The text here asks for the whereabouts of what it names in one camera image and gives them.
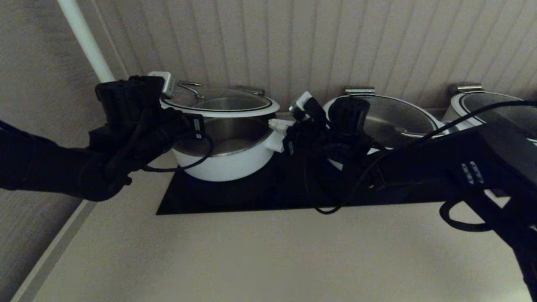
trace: stainless steel pot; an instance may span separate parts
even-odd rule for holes
[[[280,106],[263,90],[206,89],[186,82],[178,86],[174,99],[164,105],[203,115],[205,132],[214,141],[211,156],[186,173],[204,181],[232,181],[256,172],[275,151],[283,151],[283,135],[268,124]],[[205,140],[183,140],[173,148],[180,166],[197,162],[208,151]]]
[[[346,89],[346,96],[326,103],[328,108],[339,98],[359,97],[370,103],[364,124],[365,133],[385,147],[396,148],[443,126],[430,113],[400,99],[377,96],[374,88]]]
[[[205,132],[214,141],[211,157],[229,156],[246,151],[264,141],[272,133],[268,118],[206,118]],[[209,151],[207,140],[182,140],[174,149],[192,156],[204,156]]]
[[[507,102],[510,100],[522,100],[516,97],[487,92],[483,90],[481,84],[471,85],[453,85],[450,87],[453,94],[451,104],[442,118],[444,121],[452,121],[461,116],[475,111],[481,107]],[[457,125],[457,128],[463,130],[484,123],[505,123],[515,124],[521,130],[524,130],[529,139],[537,138],[537,109],[534,107],[503,107],[497,108]]]

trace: black cable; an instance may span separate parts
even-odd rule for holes
[[[119,164],[127,154],[130,152],[130,150],[134,147],[134,145],[138,142],[138,139],[140,139],[140,133],[142,133],[142,130],[146,124],[146,115],[147,110],[143,109],[142,112],[140,112],[140,117],[138,118],[138,124],[136,124],[136,127],[134,128],[134,131],[130,135],[129,140],[127,143],[121,148],[106,164],[104,171],[105,171],[105,179],[112,183],[115,179],[116,172],[119,168]]]
[[[445,126],[443,127],[440,127],[438,128],[437,130],[434,130],[432,132],[430,132],[429,134],[419,138],[419,139],[416,139],[414,141],[411,141],[410,143],[404,145],[403,147],[400,147],[400,148],[397,148],[397,149],[393,149],[389,152],[386,152],[384,154],[382,154],[381,156],[377,157],[370,165],[368,165],[364,171],[362,172],[362,174],[360,175],[360,177],[358,178],[358,180],[356,181],[355,185],[352,187],[349,195],[347,196],[347,198],[345,198],[341,203],[339,203],[336,207],[334,207],[333,209],[331,210],[328,210],[328,211],[325,211],[325,210],[321,210],[320,208],[318,207],[315,207],[315,210],[321,214],[325,214],[325,215],[328,215],[328,214],[333,214],[333,213],[336,213],[337,211],[339,211],[339,209],[341,209],[343,206],[345,206],[346,204],[349,203],[349,201],[351,200],[351,198],[353,197],[354,193],[356,192],[356,190],[358,189],[358,187],[360,187],[360,184],[361,182],[364,180],[364,178],[366,177],[367,173],[378,163],[380,162],[382,159],[385,159],[386,156],[389,156],[391,154],[394,154],[395,152],[399,152],[403,149],[406,149],[406,148],[409,148],[409,147],[412,147],[412,146],[416,146],[416,145],[419,145],[429,139],[431,139],[433,136],[437,135],[437,134],[440,134],[442,132],[444,132],[445,130],[448,130],[450,128],[452,128],[453,126],[457,125],[457,124],[460,124],[461,122],[471,118],[471,117],[474,117],[478,114],[481,114],[485,111],[489,111],[489,110],[493,110],[493,109],[496,109],[496,108],[500,108],[500,107],[514,107],[514,106],[531,106],[531,107],[537,107],[537,101],[534,101],[534,100],[511,100],[511,101],[507,101],[507,102],[501,102],[501,103],[494,103],[494,104],[491,104],[491,105],[487,105],[487,106],[484,106],[484,107],[481,107],[477,110],[474,110],[454,121],[452,121],[451,123],[448,123],[446,124]],[[304,178],[304,184],[307,186],[307,181],[306,179]]]
[[[442,217],[442,219],[447,224],[449,224],[453,228],[465,232],[488,232],[492,230],[492,228],[487,224],[469,224],[467,222],[461,222],[451,219],[451,217],[449,216],[449,212],[455,205],[459,204],[460,202],[462,202],[462,200],[445,202],[440,207],[440,217]]]
[[[185,136],[189,136],[189,135],[192,135],[192,134],[199,134],[201,135],[203,138],[205,138],[208,142],[209,142],[209,151],[207,152],[207,154],[205,154],[205,156],[203,156],[200,160],[198,160],[197,162],[194,162],[194,163],[191,163],[187,166],[184,166],[184,167],[177,167],[177,168],[166,168],[166,169],[162,169],[162,168],[153,168],[153,167],[150,167],[148,165],[145,165],[144,167],[142,167],[142,170],[143,171],[146,171],[146,172],[158,172],[158,173],[163,173],[163,172],[178,172],[178,171],[183,171],[183,170],[186,170],[186,169],[189,169],[189,168],[192,168],[192,167],[195,167],[201,163],[203,163],[206,159],[209,158],[209,156],[211,155],[211,153],[213,152],[213,149],[214,149],[214,142],[213,142],[213,139],[206,133],[204,132],[201,132],[201,131],[191,131],[191,132],[188,132],[188,133],[185,133],[183,135],[181,135],[180,137],[178,137],[178,139],[181,139]]]

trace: lid handle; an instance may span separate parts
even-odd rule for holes
[[[449,92],[453,95],[456,94],[470,94],[473,92],[484,92],[483,85],[481,83],[469,83],[469,84],[453,84],[449,86]]]
[[[205,98],[203,95],[199,94],[194,88],[189,87],[189,86],[200,87],[202,86],[200,83],[188,82],[188,81],[177,81],[177,86],[192,92],[196,99]]]
[[[256,95],[256,96],[265,96],[265,89],[263,88],[256,88],[256,87],[250,87],[250,86],[234,86],[233,88],[237,90],[242,90],[244,92],[248,92],[250,94]]]
[[[349,96],[374,96],[374,87],[345,87],[343,93]]]

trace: pot lid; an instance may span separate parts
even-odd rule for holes
[[[464,115],[483,106],[494,103],[521,100],[508,95],[491,92],[465,94],[459,99]],[[481,123],[512,123],[525,131],[529,136],[537,135],[537,109],[534,107],[503,107],[484,112],[475,117]]]
[[[263,94],[263,90],[205,88],[195,83],[179,83],[173,98],[163,103],[204,117],[254,117],[276,112],[280,105]]]
[[[377,95],[341,96],[326,103],[328,108],[340,98],[358,97],[370,103],[364,132],[385,147],[396,148],[438,129],[439,122],[425,110],[400,99]]]

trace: black cooktop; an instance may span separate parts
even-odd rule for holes
[[[339,170],[328,162],[323,164],[318,182],[330,188],[338,187]],[[310,194],[323,194],[317,187],[310,187]],[[337,203],[338,196],[331,200]],[[319,206],[334,206],[326,199]],[[384,194],[362,194],[347,206],[420,203],[423,196],[409,191],[385,192]],[[306,194],[303,169],[296,157],[275,153],[271,160],[256,173],[230,182],[207,182],[181,171],[176,172],[158,208],[157,215],[287,210],[313,208]]]

